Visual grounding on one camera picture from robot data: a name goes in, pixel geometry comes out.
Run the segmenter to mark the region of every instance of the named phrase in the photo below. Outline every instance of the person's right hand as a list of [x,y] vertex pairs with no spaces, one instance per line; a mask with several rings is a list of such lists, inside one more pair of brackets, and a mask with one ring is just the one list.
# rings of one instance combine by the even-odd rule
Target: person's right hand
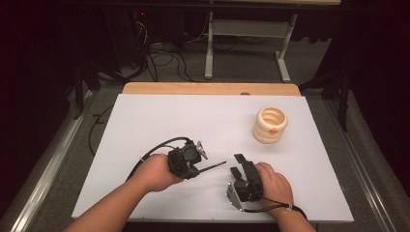
[[[263,183],[263,196],[282,203],[294,204],[293,193],[289,182],[286,178],[275,172],[274,168],[266,162],[259,162],[255,165],[256,170],[259,172],[260,178]],[[262,208],[277,205],[278,203],[261,199],[259,204]],[[278,219],[282,213],[286,212],[286,208],[277,208],[269,211],[268,213],[275,219]]]

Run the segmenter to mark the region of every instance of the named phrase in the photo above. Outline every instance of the gray floor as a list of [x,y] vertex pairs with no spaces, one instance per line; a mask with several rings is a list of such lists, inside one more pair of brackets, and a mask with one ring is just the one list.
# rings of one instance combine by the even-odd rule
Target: gray floor
[[[241,42],[227,50],[225,49],[232,43],[216,44],[216,48],[219,49],[215,51],[214,77],[211,81],[281,82],[272,50],[272,47],[279,46],[280,43],[277,41],[257,43],[257,39],[250,41],[252,43]],[[329,43],[323,42],[311,44],[308,40],[290,44],[285,61],[293,83],[301,84],[314,77],[328,45]],[[198,81],[204,80],[204,46],[196,43],[195,47],[187,46],[182,50],[175,47],[167,49],[168,53],[164,53],[163,50],[159,51],[161,56],[152,55],[158,65],[159,81],[184,81],[177,72],[178,62],[180,63],[180,75],[187,78],[183,72],[183,61],[176,52],[183,54],[190,78]],[[174,57],[170,56],[169,49],[175,51]],[[149,72],[145,72],[134,81],[152,81],[152,77]],[[88,147],[89,131],[95,121],[93,114],[102,113],[113,104],[121,91],[121,85],[103,82],[102,89],[90,98],[89,108],[83,114],[83,121],[73,138],[53,185],[27,231],[61,231],[72,222],[73,207],[93,160]],[[319,231],[410,231],[407,221],[410,218],[409,198],[384,160],[377,144],[374,143],[354,96],[351,94],[349,99],[349,132],[345,133],[340,131],[335,121],[337,109],[334,105],[336,102],[322,101],[318,91],[309,90],[303,94],[307,97],[311,113],[355,219],[352,223],[320,224],[318,225]],[[15,224],[15,220],[51,160],[56,146],[73,122],[73,112],[74,108],[33,170],[12,207],[2,218],[0,231],[10,231]],[[106,122],[108,118],[109,112],[102,117],[102,121]],[[93,130],[90,143],[94,150],[97,149],[103,135],[104,125],[96,125]],[[379,202],[382,204],[371,203],[373,196],[380,198]]]

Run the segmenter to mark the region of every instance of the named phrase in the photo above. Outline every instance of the dark background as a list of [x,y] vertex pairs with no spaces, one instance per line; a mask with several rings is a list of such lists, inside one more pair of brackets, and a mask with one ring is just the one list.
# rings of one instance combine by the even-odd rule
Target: dark background
[[[0,5],[0,216],[67,115],[70,103],[66,95],[73,88],[74,71],[82,55],[118,69],[112,41],[104,40],[109,38],[104,13],[62,11],[54,4],[4,0]],[[318,77],[336,69],[345,62],[343,58],[353,57],[349,64],[351,90],[382,153],[409,193],[409,3],[357,0],[342,1],[342,7],[374,11],[348,16],[300,14],[292,40],[309,37],[314,43],[333,38]],[[184,37],[176,32],[183,33],[184,27],[193,34],[200,32],[204,15],[152,14],[155,21],[150,25],[156,36],[181,45]],[[323,82],[321,87],[331,82]]]

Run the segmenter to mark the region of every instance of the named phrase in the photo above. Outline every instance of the white tabletop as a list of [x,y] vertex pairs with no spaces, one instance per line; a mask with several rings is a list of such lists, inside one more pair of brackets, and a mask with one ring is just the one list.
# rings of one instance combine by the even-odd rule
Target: white tabletop
[[[288,126],[276,144],[262,144],[251,133],[255,115],[264,106],[281,108],[288,116]],[[242,170],[233,155],[244,154],[254,163],[270,163],[286,176],[295,204],[310,221],[353,221],[306,99],[290,96],[119,95],[73,217],[124,183],[145,153],[177,136],[202,141],[209,159],[196,164],[198,169],[227,163],[165,191],[148,194],[130,220],[273,221],[264,213],[239,212],[224,195],[227,183],[234,181],[229,167]],[[184,141],[171,145],[183,147]],[[253,202],[246,208],[260,207]]]

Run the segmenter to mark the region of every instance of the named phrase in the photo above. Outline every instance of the table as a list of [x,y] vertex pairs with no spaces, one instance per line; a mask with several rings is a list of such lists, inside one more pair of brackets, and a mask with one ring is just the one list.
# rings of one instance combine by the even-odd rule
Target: table
[[[210,0],[214,2],[248,2],[248,3],[281,3],[297,5],[339,5],[340,0]],[[209,12],[208,23],[208,49],[205,62],[205,78],[211,79],[213,75],[214,35],[268,37],[282,39],[280,51],[276,51],[276,59],[283,82],[290,82],[289,73],[283,60],[284,54],[290,42],[293,28],[295,27],[297,14],[291,15],[288,21],[250,21],[235,19],[214,19],[214,13]]]
[[[352,221],[307,102],[296,90],[293,84],[128,84],[111,113],[73,217],[121,185],[152,147],[183,135],[202,140],[209,159],[198,163],[199,169],[222,160],[227,164],[147,195],[130,221],[273,222],[266,214],[237,211],[224,196],[227,183],[233,180],[228,167],[239,165],[233,157],[238,153],[255,162],[274,163],[294,183],[296,204],[310,221]],[[238,95],[244,92],[251,95]],[[281,107],[289,118],[285,134],[275,145],[256,142],[249,130],[256,109],[266,103]]]

